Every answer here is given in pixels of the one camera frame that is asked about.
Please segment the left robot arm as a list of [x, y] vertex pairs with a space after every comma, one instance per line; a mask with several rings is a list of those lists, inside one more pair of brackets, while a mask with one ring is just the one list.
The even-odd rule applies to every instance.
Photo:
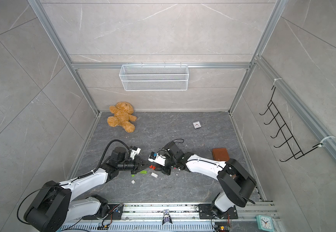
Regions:
[[96, 170], [59, 183], [48, 181], [26, 210], [24, 222], [40, 232], [55, 232], [64, 223], [77, 218], [107, 218], [111, 209], [105, 198], [96, 194], [83, 200], [77, 197], [111, 181], [120, 171], [130, 171], [134, 175], [151, 166], [139, 153], [137, 147], [116, 147]]

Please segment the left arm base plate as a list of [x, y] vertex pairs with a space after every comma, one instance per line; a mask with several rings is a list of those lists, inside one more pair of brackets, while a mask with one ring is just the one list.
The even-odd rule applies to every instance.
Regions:
[[124, 204], [111, 204], [102, 205], [101, 209], [95, 215], [88, 215], [82, 217], [83, 220], [104, 220], [104, 219], [116, 219], [120, 220], [123, 213]]

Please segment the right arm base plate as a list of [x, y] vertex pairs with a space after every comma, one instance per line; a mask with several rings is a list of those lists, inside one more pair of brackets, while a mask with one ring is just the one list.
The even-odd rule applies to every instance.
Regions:
[[200, 219], [238, 219], [238, 213], [235, 206], [229, 208], [226, 212], [222, 212], [212, 204], [199, 204], [196, 207]]

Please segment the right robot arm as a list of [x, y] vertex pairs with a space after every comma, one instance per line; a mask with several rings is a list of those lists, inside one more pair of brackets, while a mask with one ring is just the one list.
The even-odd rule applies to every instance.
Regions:
[[158, 152], [152, 152], [149, 160], [155, 162], [165, 175], [171, 174], [171, 168], [199, 173], [219, 182], [223, 191], [211, 203], [210, 210], [216, 216], [222, 216], [234, 206], [245, 207], [257, 186], [256, 180], [235, 159], [216, 161], [200, 157], [197, 154], [184, 153], [174, 141], [166, 144]]

